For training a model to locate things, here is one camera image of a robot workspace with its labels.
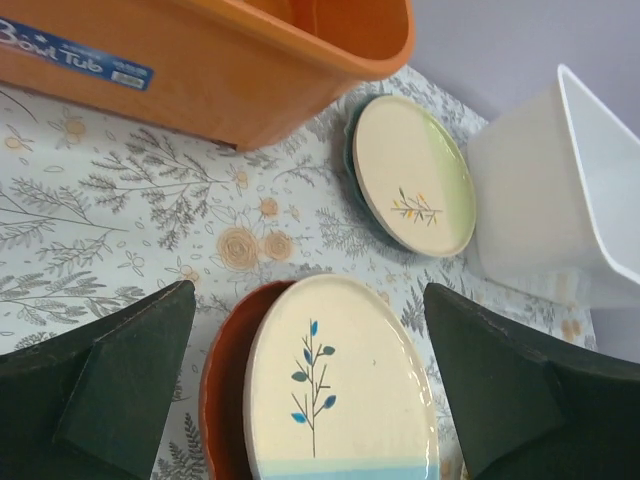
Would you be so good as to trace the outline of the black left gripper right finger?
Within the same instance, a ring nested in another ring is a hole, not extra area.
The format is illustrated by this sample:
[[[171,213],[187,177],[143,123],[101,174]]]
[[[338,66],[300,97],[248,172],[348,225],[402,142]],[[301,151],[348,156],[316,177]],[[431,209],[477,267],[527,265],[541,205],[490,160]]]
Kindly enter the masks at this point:
[[[639,366],[430,283],[424,315],[473,479],[636,479]]]

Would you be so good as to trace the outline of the cream blue tree plate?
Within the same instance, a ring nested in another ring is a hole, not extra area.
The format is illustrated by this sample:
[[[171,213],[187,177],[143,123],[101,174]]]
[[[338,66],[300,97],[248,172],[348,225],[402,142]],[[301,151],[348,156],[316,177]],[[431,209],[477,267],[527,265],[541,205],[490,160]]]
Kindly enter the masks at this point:
[[[295,282],[262,319],[243,390],[256,479],[436,479],[424,364],[389,305],[338,274]]]

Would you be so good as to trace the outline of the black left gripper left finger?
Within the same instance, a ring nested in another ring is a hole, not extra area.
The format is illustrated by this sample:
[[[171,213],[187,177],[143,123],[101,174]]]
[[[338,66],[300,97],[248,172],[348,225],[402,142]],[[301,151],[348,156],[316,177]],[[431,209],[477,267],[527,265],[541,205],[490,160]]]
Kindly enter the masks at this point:
[[[2,478],[150,478],[195,309],[179,281],[2,355]]]

